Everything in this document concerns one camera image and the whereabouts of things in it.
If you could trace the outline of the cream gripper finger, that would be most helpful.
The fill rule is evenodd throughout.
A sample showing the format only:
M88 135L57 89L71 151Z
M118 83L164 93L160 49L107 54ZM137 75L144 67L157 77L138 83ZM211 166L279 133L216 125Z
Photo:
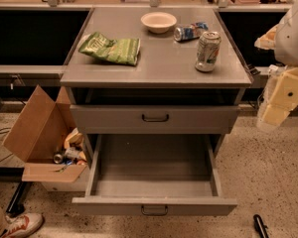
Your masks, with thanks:
M286 66L269 71L256 126L263 132L279 127L298 106L298 67Z

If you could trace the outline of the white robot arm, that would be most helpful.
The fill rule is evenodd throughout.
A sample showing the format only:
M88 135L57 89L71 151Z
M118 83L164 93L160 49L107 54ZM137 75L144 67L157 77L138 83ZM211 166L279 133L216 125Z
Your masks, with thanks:
M272 65L257 112L257 128L271 132L298 106L298 0L280 22L258 38L254 45L273 50L282 67Z

